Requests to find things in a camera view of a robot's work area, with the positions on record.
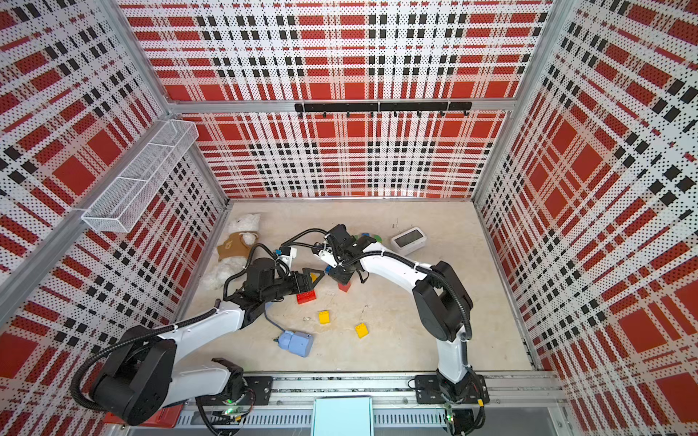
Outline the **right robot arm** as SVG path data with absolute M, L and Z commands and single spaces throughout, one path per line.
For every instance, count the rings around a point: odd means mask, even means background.
M 304 230 L 283 242 L 276 254 L 290 263 L 294 258 L 292 250 L 300 247 L 324 262 L 325 272 L 338 283 L 347 284 L 356 274 L 377 275 L 410 292 L 423 327 L 436 339 L 437 395 L 446 403 L 489 403 L 485 380 L 468 360 L 474 303 L 449 263 L 427 265 L 412 261 L 370 234 L 349 234 L 344 225 L 329 231 Z

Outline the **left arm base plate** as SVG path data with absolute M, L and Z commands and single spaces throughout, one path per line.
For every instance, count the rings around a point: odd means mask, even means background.
M 274 379 L 271 376 L 234 376 L 216 395 L 203 396 L 204 406 L 268 405 Z

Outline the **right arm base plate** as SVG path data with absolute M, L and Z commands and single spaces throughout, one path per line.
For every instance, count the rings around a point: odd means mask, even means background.
M 452 383 L 439 372 L 418 375 L 414 378 L 414 391 L 419 404 L 490 403 L 485 378 L 469 372 L 458 383 Z

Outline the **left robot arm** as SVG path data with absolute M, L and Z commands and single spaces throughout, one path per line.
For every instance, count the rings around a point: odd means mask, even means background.
M 109 412 L 129 425 L 192 398 L 222 396 L 236 403 L 252 396 L 243 369 L 225 358 L 201 368 L 183 369 L 179 363 L 207 343 L 251 325 L 269 303 L 312 292 L 324 275 L 310 268 L 294 271 L 277 253 L 250 256 L 244 270 L 224 282 L 229 287 L 242 279 L 239 289 L 225 290 L 213 308 L 193 318 L 157 329 L 129 329 L 76 370 L 69 392 L 78 405 Z

